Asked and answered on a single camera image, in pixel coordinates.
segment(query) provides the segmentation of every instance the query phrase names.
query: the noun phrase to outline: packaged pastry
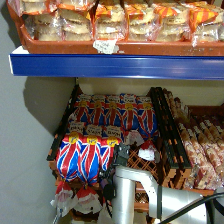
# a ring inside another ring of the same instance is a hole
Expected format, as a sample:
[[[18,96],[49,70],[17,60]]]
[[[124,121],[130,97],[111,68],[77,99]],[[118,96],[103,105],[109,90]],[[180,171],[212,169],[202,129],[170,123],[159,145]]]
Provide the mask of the packaged pastry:
[[[155,110],[150,97],[137,97],[139,132],[144,139],[158,136]]]
[[[34,16],[34,39],[40,41],[61,41],[62,28],[58,12]]]
[[[122,93],[120,94],[120,98],[122,127],[126,131],[137,130],[139,128],[139,122],[136,95]]]
[[[62,29],[66,41],[90,41],[92,23],[90,12],[60,9]]]
[[[156,41],[182,41],[190,38],[188,8],[177,3],[156,3],[152,7],[160,23]]]
[[[189,22],[193,46],[199,42],[218,41],[223,26],[224,10],[209,5],[207,2],[193,2],[184,5],[190,10]]]
[[[61,9],[88,11],[95,5],[94,0],[57,0],[57,7]]]
[[[123,40],[127,21],[119,0],[100,0],[95,14],[95,39]]]
[[[77,122],[89,122],[89,104],[91,96],[86,94],[78,95],[75,105],[73,116]]]
[[[38,15],[57,9],[55,0],[20,0],[21,14]]]
[[[120,96],[106,95],[104,110],[104,125],[121,127],[121,102]]]
[[[144,0],[125,0],[128,16],[128,40],[148,41],[156,29],[156,15]]]
[[[104,125],[105,96],[93,95],[89,105],[90,123]]]
[[[100,168],[107,170],[113,161],[115,145],[119,145],[124,140],[124,133],[121,127],[107,126],[103,127],[103,135],[100,148]]]

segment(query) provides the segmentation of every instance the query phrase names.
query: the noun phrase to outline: blue shelf edge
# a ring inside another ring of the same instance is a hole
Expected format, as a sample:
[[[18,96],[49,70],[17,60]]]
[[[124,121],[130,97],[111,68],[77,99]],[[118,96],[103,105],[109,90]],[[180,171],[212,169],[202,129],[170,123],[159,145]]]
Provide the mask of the blue shelf edge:
[[[9,55],[15,76],[224,80],[224,57]]]

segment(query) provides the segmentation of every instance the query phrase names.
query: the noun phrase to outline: packaged cake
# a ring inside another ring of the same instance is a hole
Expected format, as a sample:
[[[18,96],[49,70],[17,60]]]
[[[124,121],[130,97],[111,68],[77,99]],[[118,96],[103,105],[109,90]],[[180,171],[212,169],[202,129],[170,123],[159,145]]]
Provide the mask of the packaged cake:
[[[60,9],[65,41],[90,41],[92,39],[91,16],[88,11]]]
[[[125,0],[128,16],[128,40],[148,41],[156,30],[156,15],[144,0]]]
[[[123,40],[127,21],[119,0],[100,0],[95,14],[96,40]]]

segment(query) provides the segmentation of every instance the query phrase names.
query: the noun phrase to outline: orange label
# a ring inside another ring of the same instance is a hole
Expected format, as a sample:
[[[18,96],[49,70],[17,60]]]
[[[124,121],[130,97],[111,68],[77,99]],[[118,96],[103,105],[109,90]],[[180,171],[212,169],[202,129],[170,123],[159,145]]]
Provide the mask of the orange label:
[[[143,103],[143,108],[145,110],[150,110],[152,108],[151,104],[150,103]]]
[[[131,103],[126,103],[126,104],[125,104],[125,109],[126,109],[126,110],[133,110],[133,108],[134,108],[134,107],[133,107],[133,105],[132,105]]]
[[[79,107],[86,107],[86,106],[87,106],[87,102],[86,101],[80,101]]]
[[[96,145],[97,143],[97,137],[96,136],[93,136],[93,135],[89,135],[87,137],[87,142],[90,144],[90,145]]]
[[[109,137],[107,139],[107,145],[109,145],[110,147],[114,147],[115,145],[118,145],[118,140],[115,137]]]
[[[79,135],[77,132],[72,132],[69,135],[68,141],[70,144],[75,144],[79,140]]]

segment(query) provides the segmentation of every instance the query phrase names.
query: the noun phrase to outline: red white and blue package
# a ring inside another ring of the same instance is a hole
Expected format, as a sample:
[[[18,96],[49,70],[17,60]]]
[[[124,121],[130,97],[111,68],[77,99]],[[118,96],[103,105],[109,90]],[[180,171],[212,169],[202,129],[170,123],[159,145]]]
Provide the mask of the red white and blue package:
[[[89,122],[89,105],[91,96],[86,94],[78,95],[74,105],[74,115],[77,122]]]
[[[51,202],[52,206],[57,208],[58,216],[65,216],[74,206],[73,191],[68,183],[79,176],[78,164],[82,140],[83,135],[81,133],[72,132],[65,135],[59,147],[56,163],[62,181],[57,187],[55,200]]]
[[[136,95],[122,93],[120,94],[120,100],[122,127],[126,131],[137,130],[139,128],[139,122]]]
[[[121,103],[120,96],[106,95],[104,125],[121,127]]]
[[[155,110],[150,97],[137,97],[139,132],[146,140],[158,136],[158,125]]]
[[[107,170],[113,160],[114,146],[123,142],[123,139],[124,133],[121,127],[103,127],[103,137],[100,148],[100,168],[102,170]]]
[[[104,125],[105,96],[93,95],[89,105],[90,123]]]

